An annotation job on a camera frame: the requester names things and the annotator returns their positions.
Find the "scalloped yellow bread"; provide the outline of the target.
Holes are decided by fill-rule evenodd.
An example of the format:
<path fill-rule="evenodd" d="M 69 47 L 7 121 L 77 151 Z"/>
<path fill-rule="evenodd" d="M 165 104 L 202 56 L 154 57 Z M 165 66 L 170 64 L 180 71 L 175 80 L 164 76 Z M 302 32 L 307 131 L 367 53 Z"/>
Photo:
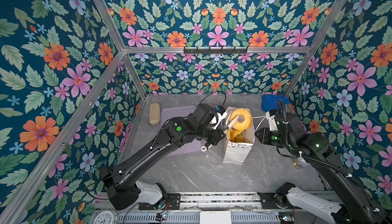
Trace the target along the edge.
<path fill-rule="evenodd" d="M 227 138 L 228 138 L 228 141 L 230 141 L 230 142 L 234 142 L 234 138 L 235 138 L 235 132 L 232 130 L 232 129 L 229 129 L 228 131 L 227 131 Z"/>

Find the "oval orange bread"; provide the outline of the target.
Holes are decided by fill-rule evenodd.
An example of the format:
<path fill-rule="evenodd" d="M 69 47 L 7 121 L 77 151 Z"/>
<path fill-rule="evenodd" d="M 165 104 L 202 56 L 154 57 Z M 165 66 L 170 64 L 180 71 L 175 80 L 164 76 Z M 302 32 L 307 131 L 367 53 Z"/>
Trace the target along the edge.
<path fill-rule="evenodd" d="M 234 138 L 234 142 L 236 142 L 236 143 L 245 143 L 245 138 L 244 138 L 244 136 L 242 134 L 239 134 L 239 135 L 237 135 Z"/>

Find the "white cartoon paper bag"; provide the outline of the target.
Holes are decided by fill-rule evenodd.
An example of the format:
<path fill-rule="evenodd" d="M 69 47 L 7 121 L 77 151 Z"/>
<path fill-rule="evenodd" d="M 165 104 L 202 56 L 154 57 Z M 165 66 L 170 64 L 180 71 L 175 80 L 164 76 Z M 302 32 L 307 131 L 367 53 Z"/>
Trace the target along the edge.
<path fill-rule="evenodd" d="M 247 108 L 228 107 L 225 118 L 224 158 L 226 164 L 242 165 L 255 144 L 253 120 L 263 122 L 265 115 L 254 117 Z"/>

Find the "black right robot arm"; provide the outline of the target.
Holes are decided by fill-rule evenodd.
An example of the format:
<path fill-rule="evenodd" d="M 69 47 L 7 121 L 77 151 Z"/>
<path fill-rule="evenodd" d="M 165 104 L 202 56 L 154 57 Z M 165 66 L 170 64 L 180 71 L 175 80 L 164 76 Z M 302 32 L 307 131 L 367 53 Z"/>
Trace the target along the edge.
<path fill-rule="evenodd" d="M 285 96 L 262 96 L 261 108 L 269 126 L 255 132 L 264 145 L 288 150 L 287 158 L 310 165 L 326 180 L 340 204 L 302 192 L 286 182 L 276 190 L 278 207 L 298 207 L 329 224 L 390 224 L 392 216 L 368 193 L 342 163 L 333 145 L 321 133 L 307 134 L 297 115 L 288 113 Z"/>

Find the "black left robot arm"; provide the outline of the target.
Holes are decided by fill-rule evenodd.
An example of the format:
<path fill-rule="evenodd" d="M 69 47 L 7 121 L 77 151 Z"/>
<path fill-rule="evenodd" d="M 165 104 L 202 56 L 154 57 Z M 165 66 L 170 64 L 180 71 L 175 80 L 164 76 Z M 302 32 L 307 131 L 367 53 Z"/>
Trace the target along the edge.
<path fill-rule="evenodd" d="M 100 169 L 107 196 L 117 211 L 132 204 L 148 204 L 154 209 L 166 206 L 168 194 L 160 183 L 146 184 L 139 178 L 168 154 L 194 140 L 205 140 L 202 151 L 216 146 L 225 135 L 219 123 L 227 112 L 223 106 L 215 108 L 200 103 L 186 117 L 173 117 L 142 149 L 116 166 Z"/>

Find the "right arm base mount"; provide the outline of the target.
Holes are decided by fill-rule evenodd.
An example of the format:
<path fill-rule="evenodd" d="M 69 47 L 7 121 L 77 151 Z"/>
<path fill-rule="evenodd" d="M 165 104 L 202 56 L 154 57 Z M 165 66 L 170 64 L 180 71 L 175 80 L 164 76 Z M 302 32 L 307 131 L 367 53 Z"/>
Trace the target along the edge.
<path fill-rule="evenodd" d="M 263 209 L 293 209 L 288 200 L 288 191 L 295 188 L 293 183 L 285 182 L 275 192 L 257 192 Z"/>

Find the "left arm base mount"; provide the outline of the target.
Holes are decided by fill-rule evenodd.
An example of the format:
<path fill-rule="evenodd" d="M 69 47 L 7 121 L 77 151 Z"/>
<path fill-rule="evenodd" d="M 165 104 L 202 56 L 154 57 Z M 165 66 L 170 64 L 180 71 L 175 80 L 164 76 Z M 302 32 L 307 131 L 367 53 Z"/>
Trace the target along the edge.
<path fill-rule="evenodd" d="M 140 190 L 137 203 L 139 210 L 179 210 L 181 194 L 168 193 L 162 184 L 148 184 L 137 181 L 135 186 Z"/>

